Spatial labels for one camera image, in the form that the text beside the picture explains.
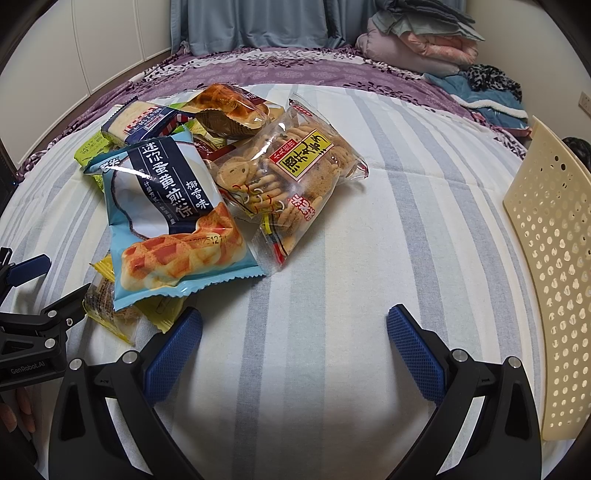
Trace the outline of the person left hand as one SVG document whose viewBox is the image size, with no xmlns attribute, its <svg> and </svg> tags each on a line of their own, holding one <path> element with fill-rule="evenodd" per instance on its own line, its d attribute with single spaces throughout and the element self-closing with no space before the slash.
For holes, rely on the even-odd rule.
<svg viewBox="0 0 591 480">
<path fill-rule="evenodd" d="M 1 401 L 0 414 L 3 424 L 12 433 L 17 428 L 18 422 L 21 422 L 30 434 L 35 433 L 36 424 L 27 390 L 24 387 L 17 388 L 15 390 L 15 398 L 17 411 L 14 411 L 8 404 Z"/>
</svg>

